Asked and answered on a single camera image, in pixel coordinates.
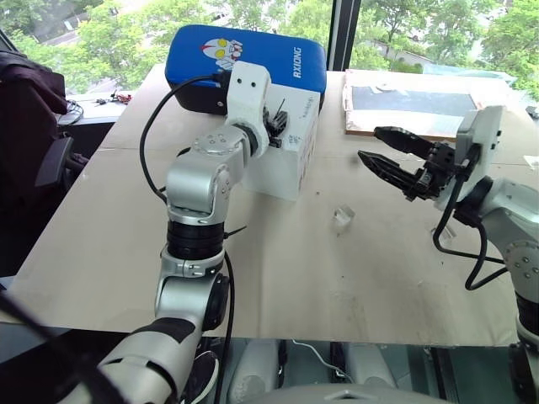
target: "window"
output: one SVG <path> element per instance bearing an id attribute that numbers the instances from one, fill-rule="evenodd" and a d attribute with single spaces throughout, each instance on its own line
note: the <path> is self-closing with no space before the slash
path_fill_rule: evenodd
<path id="1" fill-rule="evenodd" d="M 539 100 L 539 0 L 364 0 L 350 68 L 499 77 Z"/>
<path id="2" fill-rule="evenodd" d="M 164 62 L 178 28 L 212 24 L 312 39 L 327 47 L 332 0 L 0 0 L 19 51 L 64 75 L 67 92 L 136 89 Z"/>

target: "black chair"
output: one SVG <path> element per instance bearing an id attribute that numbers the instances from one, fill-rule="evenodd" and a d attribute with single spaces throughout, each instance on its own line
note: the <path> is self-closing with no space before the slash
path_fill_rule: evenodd
<path id="1" fill-rule="evenodd" d="M 72 144 L 31 82 L 0 82 L 0 276 L 19 271 L 82 171 Z"/>

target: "wooden table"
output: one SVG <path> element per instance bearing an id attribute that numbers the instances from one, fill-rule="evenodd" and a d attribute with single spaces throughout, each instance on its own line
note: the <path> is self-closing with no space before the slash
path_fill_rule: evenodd
<path id="1" fill-rule="evenodd" d="M 314 157 L 296 203 L 237 186 L 226 228 L 236 274 L 234 335 L 375 343 L 505 345 L 516 340 L 515 296 L 505 275 L 469 292 L 473 262 L 439 253 L 431 230 L 441 212 L 409 203 L 363 167 L 357 150 L 380 152 L 412 170 L 422 163 L 373 138 L 344 134 L 344 74 L 328 73 Z M 129 332 L 152 321 L 167 215 L 138 160 L 142 127 L 168 91 L 155 66 L 41 235 L 10 292 L 46 325 Z M 222 117 L 174 100 L 147 141 L 157 184 L 178 150 Z M 504 115 L 491 176 L 538 184 L 523 155 L 538 155 L 536 127 Z M 334 209 L 356 213 L 331 231 Z M 478 234 L 452 221 L 452 247 L 478 251 Z M 497 268 L 485 264 L 483 273 Z M 222 335 L 224 327 L 214 334 Z"/>

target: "silver robotic arm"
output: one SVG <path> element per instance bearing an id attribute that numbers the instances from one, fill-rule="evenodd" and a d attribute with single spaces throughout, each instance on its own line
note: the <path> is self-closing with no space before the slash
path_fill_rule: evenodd
<path id="1" fill-rule="evenodd" d="M 487 107 L 468 114 L 456 135 L 455 149 L 400 128 L 376 128 L 375 136 L 389 146 L 425 160 L 415 174 L 403 171 L 384 156 L 367 151 L 358 154 L 371 171 L 400 188 L 409 200 L 432 199 L 444 211 L 434 242 L 443 253 L 477 259 L 465 283 L 468 290 L 510 273 L 519 311 L 516 328 L 522 342 L 517 347 L 519 363 L 513 361 L 519 368 L 512 369 L 514 381 L 517 379 L 515 389 L 526 396 L 526 402 L 535 402 L 539 400 L 539 193 L 506 178 L 493 181 L 486 176 L 501 135 L 502 110 Z M 458 221 L 478 229 L 482 245 L 478 255 L 440 245 L 438 237 L 453 211 Z M 487 240 L 498 248 L 503 261 L 486 257 Z M 504 263 L 505 268 L 475 282 L 485 260 Z"/>
<path id="2" fill-rule="evenodd" d="M 178 402 L 202 333 L 222 323 L 229 282 L 221 274 L 224 221 L 232 187 L 269 145 L 263 123 L 269 85 L 264 67 L 237 61 L 225 124 L 198 137 L 168 171 L 157 320 L 130 334 L 99 365 L 129 403 Z M 79 385 L 62 402 L 91 401 Z"/>

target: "blue pad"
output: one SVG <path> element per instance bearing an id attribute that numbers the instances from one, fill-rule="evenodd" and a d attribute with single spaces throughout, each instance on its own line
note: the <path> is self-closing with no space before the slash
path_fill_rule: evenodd
<path id="1" fill-rule="evenodd" d="M 264 66 L 271 82 L 320 93 L 326 90 L 326 58 L 312 40 L 213 27 L 185 25 L 174 37 L 168 53 L 165 77 L 171 87 L 196 76 L 232 70 L 235 61 Z M 186 109 L 209 114 L 227 113 L 227 95 L 214 82 L 198 82 L 176 94 Z"/>

